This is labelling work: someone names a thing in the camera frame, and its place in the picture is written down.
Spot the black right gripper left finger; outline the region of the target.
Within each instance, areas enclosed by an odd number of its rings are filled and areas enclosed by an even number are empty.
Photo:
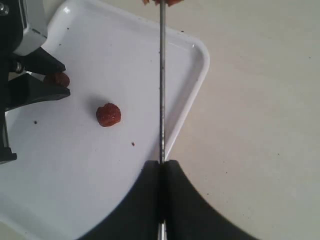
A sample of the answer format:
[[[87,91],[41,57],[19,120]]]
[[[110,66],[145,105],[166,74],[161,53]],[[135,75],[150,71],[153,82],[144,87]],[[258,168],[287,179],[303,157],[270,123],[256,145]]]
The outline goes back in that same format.
[[[124,199],[85,240],[156,240],[158,239],[158,190],[160,165],[146,161]]]

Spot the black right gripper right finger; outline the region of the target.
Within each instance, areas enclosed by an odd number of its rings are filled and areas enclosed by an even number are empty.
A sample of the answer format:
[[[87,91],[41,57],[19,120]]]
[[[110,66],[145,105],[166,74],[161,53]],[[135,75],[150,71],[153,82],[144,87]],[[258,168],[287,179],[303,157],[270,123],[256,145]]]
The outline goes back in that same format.
[[[254,240],[212,208],[176,160],[163,166],[166,235],[169,240]]]

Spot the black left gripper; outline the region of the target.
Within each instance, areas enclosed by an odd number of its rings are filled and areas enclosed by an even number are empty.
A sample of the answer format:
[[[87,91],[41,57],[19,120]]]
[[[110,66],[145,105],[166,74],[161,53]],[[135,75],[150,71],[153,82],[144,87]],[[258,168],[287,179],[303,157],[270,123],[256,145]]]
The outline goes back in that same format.
[[[49,75],[62,73],[65,65],[42,47],[25,56],[13,53],[23,39],[24,4],[21,0],[0,2],[0,163],[17,159],[9,145],[6,110],[23,106],[57,101],[71,95],[67,87],[44,83],[30,74],[23,74],[9,81],[11,58],[22,64],[23,70]]]

